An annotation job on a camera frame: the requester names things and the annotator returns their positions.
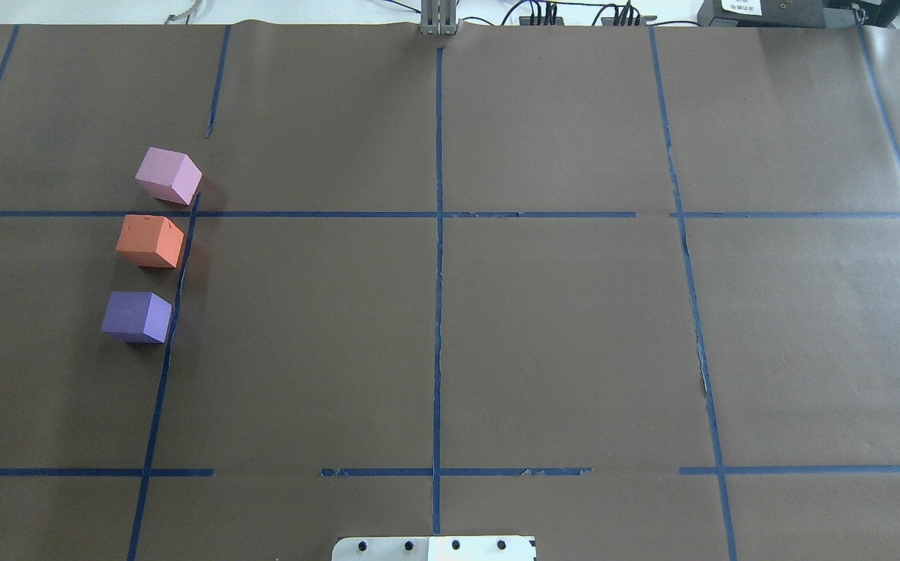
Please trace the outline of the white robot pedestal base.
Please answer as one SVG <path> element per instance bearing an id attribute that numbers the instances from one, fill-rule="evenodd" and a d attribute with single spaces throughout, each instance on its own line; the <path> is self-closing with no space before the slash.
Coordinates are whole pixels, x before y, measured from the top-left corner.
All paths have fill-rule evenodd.
<path id="1" fill-rule="evenodd" d="M 449 535 L 347 537 L 337 541 L 332 560 L 536 560 L 534 537 Z"/>

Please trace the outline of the black power strip left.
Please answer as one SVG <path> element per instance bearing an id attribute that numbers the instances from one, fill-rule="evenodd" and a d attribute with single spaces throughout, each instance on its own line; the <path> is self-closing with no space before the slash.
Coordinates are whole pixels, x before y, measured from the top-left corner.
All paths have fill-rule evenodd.
<path id="1" fill-rule="evenodd" d="M 538 15 L 521 16 L 520 26 L 527 27 L 545 27 L 545 26 L 564 26 L 564 18 L 557 15 Z"/>

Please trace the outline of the black computer box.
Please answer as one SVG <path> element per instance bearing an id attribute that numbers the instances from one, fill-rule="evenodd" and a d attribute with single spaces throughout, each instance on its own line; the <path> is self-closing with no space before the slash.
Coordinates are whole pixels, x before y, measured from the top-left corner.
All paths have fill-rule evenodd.
<path id="1" fill-rule="evenodd" d="M 900 1 L 703 1 L 703 27 L 885 28 L 900 15 Z"/>

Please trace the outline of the black power strip right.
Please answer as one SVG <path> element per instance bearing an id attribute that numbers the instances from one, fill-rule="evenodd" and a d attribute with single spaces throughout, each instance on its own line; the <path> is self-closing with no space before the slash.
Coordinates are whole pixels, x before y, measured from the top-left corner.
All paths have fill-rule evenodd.
<path id="1" fill-rule="evenodd" d="M 655 23 L 657 16 L 600 16 L 597 23 L 603 27 L 639 27 Z"/>

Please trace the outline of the purple foam cube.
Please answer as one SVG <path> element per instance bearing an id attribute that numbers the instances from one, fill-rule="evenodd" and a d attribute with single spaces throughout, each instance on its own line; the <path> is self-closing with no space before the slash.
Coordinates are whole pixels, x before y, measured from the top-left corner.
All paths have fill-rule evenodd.
<path id="1" fill-rule="evenodd" d="M 100 331 L 129 344 L 163 344 L 173 306 L 153 292 L 112 291 Z"/>

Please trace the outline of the black power strip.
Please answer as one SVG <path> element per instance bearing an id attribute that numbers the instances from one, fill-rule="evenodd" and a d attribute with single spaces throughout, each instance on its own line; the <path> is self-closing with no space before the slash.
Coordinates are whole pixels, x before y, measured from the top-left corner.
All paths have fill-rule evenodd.
<path id="1" fill-rule="evenodd" d="M 655 23 L 657 16 L 600 16 L 597 23 L 603 27 L 639 27 Z"/>
<path id="2" fill-rule="evenodd" d="M 521 16 L 520 26 L 527 27 L 545 27 L 545 26 L 564 26 L 564 18 L 557 15 L 538 15 Z"/>

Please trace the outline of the aluminium frame post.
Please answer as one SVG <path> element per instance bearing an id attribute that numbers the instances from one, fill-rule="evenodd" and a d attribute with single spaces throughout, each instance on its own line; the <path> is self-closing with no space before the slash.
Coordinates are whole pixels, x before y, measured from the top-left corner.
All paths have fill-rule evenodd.
<path id="1" fill-rule="evenodd" d="M 422 0 L 420 31 L 426 36 L 452 36 L 459 30 L 456 0 Z"/>

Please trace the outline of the orange foam cube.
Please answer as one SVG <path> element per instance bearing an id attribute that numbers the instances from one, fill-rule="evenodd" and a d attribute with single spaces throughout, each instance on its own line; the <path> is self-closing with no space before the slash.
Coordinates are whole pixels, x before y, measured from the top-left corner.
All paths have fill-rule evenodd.
<path id="1" fill-rule="evenodd" d="M 126 214 L 115 251 L 133 265 L 175 269 L 185 245 L 185 233 L 168 217 Z"/>

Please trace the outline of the pink foam cube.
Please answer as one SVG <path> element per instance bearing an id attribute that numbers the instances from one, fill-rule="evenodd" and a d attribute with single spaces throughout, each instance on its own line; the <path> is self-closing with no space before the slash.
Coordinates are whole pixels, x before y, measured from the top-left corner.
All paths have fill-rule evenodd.
<path id="1" fill-rule="evenodd" d="M 135 179 L 148 194 L 176 205 L 191 205 L 203 172 L 186 153 L 151 146 L 146 151 Z"/>

